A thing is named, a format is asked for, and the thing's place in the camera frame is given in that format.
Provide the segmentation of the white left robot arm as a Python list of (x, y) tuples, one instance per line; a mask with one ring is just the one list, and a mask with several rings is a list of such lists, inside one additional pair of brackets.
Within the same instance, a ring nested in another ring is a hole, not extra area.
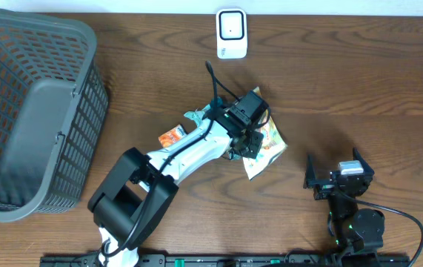
[(269, 105), (251, 90), (229, 106), (213, 100), (202, 123), (167, 148), (125, 151), (87, 204), (102, 238), (99, 263), (135, 266), (180, 183), (225, 153), (255, 159), (269, 120)]

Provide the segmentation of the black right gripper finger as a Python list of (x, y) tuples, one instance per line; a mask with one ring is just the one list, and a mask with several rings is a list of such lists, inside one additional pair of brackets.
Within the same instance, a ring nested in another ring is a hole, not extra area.
[(308, 189), (308, 188), (323, 187), (324, 185), (329, 185), (329, 184), (330, 184), (329, 179), (317, 178), (316, 171), (313, 166), (312, 156), (308, 154), (303, 188)]
[(367, 175), (374, 175), (374, 170), (368, 165), (368, 163), (364, 160), (362, 155), (359, 153), (357, 148), (353, 148), (353, 159), (360, 162), (362, 169), (365, 174)]

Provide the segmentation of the yellow snack bag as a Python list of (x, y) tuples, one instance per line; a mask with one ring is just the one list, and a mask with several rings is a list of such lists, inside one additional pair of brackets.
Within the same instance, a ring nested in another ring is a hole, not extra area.
[(253, 180), (271, 165), (287, 149), (287, 144), (279, 133), (267, 109), (259, 120), (266, 124), (258, 129), (264, 135), (262, 146), (255, 159), (243, 158), (244, 169), (249, 180)]

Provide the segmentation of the blue mouthwash bottle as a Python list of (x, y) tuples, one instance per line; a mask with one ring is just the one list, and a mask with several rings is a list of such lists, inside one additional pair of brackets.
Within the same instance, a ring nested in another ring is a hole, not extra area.
[(226, 99), (223, 99), (220, 96), (218, 96), (217, 98), (214, 98), (211, 100), (210, 109), (215, 110), (219, 108), (225, 108), (226, 104), (227, 104)]

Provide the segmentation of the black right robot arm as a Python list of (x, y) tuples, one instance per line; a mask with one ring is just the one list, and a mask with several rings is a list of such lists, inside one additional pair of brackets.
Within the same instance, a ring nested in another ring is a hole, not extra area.
[(340, 162), (327, 179), (319, 179), (311, 156), (307, 157), (304, 188), (313, 189), (315, 200), (326, 200), (330, 208), (329, 228), (337, 249), (330, 254), (334, 265), (342, 266), (345, 257), (367, 255), (374, 258), (383, 246), (384, 215), (375, 209), (360, 209), (360, 197), (373, 180), (374, 170), (356, 148), (353, 159)]

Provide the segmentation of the orange small box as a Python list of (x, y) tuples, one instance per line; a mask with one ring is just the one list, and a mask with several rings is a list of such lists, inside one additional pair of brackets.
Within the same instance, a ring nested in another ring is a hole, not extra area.
[(170, 129), (166, 133), (163, 133), (159, 137), (159, 142), (163, 148), (168, 148), (171, 145), (177, 143), (184, 137), (186, 137), (187, 132), (183, 129), (182, 125), (177, 125), (176, 127)]

